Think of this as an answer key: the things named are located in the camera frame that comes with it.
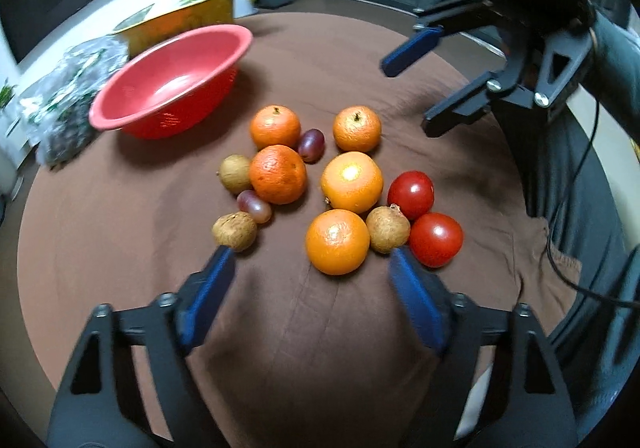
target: floor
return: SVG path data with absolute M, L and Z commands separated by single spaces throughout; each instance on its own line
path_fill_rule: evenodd
M 415 18 L 382 6 L 353 0 L 296 0 L 281 11 L 320 12 L 361 19 L 411 35 Z M 389 50 L 380 50 L 381 57 Z M 468 79 L 487 69 L 498 69 L 503 59 L 462 35 L 447 37 L 436 51 Z M 22 320 L 16 280 L 18 233 L 22 212 L 37 168 L 30 157 L 22 168 L 24 184 L 0 227 L 0 388 L 24 420 L 43 438 L 46 435 L 54 390 L 36 356 Z

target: yellow basket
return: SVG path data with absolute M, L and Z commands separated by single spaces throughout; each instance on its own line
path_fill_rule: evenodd
M 234 0 L 199 0 L 145 21 L 151 8 L 148 6 L 140 10 L 111 32 L 111 35 L 119 35 L 127 41 L 130 58 L 189 30 L 234 22 Z

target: blue gripper pad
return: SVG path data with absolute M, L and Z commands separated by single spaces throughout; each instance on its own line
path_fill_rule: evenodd
M 386 55 L 380 61 L 380 69 L 389 78 L 395 78 L 409 66 L 418 62 L 424 55 L 434 50 L 440 43 L 442 32 L 442 26 L 424 28 L 399 48 Z
M 183 285 L 178 295 L 186 301 L 178 308 L 177 335 L 185 353 L 204 343 L 235 275 L 233 250 L 220 246 L 204 269 Z
M 391 252 L 389 278 L 422 344 L 442 354 L 449 343 L 452 321 L 450 293 L 444 284 L 424 269 L 407 247 Z

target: grape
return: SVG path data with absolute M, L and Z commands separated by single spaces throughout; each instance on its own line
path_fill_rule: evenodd
M 240 211 L 247 212 L 258 224 L 265 224 L 271 219 L 271 206 L 253 190 L 244 190 L 236 200 Z
M 315 163 L 324 154 L 324 135 L 318 129 L 310 129 L 300 138 L 298 154 L 305 163 Z

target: red bowl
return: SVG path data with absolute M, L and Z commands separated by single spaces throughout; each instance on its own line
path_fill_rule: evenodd
M 166 138 L 204 120 L 229 93 L 253 40 L 243 26 L 183 33 L 135 57 L 98 93 L 89 122 L 138 138 Z

